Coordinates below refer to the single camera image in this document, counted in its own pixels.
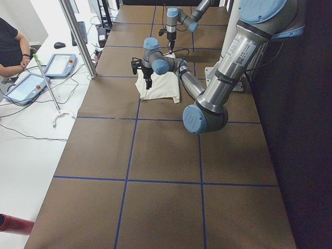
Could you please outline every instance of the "metal pole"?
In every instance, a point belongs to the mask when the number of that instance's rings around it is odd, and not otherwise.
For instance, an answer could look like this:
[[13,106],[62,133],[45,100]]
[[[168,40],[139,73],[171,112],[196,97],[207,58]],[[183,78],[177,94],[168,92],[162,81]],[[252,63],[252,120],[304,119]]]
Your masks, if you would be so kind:
[[77,20],[75,17],[75,13],[73,11],[73,8],[71,6],[71,3],[69,0],[59,0],[62,11],[64,13],[64,16],[66,17],[66,20],[68,22],[69,28],[71,32],[73,33],[73,36],[75,38],[75,41],[77,43],[79,52],[81,53],[84,63],[91,75],[91,78],[94,79],[97,76],[97,72],[95,70],[95,67],[91,61],[90,54],[88,51],[87,46],[85,45],[85,42],[83,40],[83,37],[80,33]]

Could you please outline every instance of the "white cloth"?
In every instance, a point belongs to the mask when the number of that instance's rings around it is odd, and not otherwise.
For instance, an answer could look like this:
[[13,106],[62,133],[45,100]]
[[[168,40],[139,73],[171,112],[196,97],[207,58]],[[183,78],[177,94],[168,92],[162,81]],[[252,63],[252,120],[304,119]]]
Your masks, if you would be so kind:
[[180,102],[178,80],[174,73],[167,72],[164,75],[153,73],[151,75],[152,87],[149,90],[146,90],[146,83],[143,78],[142,70],[137,70],[137,73],[138,79],[135,85],[141,94],[141,100],[173,98],[174,104]]

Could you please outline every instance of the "white table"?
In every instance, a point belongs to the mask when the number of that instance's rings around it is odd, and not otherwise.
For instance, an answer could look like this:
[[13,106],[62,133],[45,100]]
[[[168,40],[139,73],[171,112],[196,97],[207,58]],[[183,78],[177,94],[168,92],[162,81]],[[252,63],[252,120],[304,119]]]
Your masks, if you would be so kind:
[[[90,28],[90,17],[80,18],[77,21],[85,21],[87,31]],[[94,25],[88,33],[88,50],[93,54],[97,45],[98,34]],[[54,49],[55,42],[64,42],[65,48]],[[38,51],[38,58],[42,65],[46,65],[54,53],[74,53],[77,56],[75,72],[83,59],[78,47],[72,46],[71,34],[68,29],[63,30],[63,36],[49,36]],[[36,66],[32,60],[29,67]],[[40,74],[38,68],[31,70]],[[22,79],[28,72],[20,75]],[[71,110],[77,116],[86,91],[90,83],[90,75],[85,65],[73,76],[78,86],[70,99],[65,104],[60,104],[61,109]],[[51,80],[51,87],[61,83],[63,79]],[[65,102],[77,83],[71,79],[53,89],[58,102]],[[38,97],[37,101],[52,100],[49,92]],[[2,100],[0,105],[8,104]],[[12,114],[22,109],[14,104],[0,106],[0,116]],[[25,110],[2,118],[0,124],[34,137],[48,137],[53,139],[67,139],[75,120],[69,115],[57,119],[57,127],[53,128],[51,119],[57,113],[52,102],[33,103]],[[0,213],[35,221],[39,209],[43,203],[45,194],[56,170],[66,142],[36,140],[25,138],[15,131],[0,127]],[[24,248],[28,236],[0,232],[0,247],[2,249]]]

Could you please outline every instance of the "black curtain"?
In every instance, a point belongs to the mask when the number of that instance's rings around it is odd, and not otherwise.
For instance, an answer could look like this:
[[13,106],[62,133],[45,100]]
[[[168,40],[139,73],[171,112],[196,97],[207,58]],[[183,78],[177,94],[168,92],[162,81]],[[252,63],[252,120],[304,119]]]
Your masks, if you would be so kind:
[[[332,248],[332,4],[307,1],[304,35],[257,70],[252,91],[298,248]],[[269,61],[280,43],[271,43]]]
[[[125,5],[164,5],[166,6],[198,6],[201,0],[123,0]],[[212,6],[219,6],[220,1],[214,1]]]

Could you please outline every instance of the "red cylinder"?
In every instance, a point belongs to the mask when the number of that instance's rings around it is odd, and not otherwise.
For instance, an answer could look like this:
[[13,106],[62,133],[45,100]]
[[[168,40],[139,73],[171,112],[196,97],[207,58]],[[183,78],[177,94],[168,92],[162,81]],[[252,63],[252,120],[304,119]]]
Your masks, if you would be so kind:
[[34,224],[35,223],[30,220],[0,214],[0,231],[3,232],[30,235]]

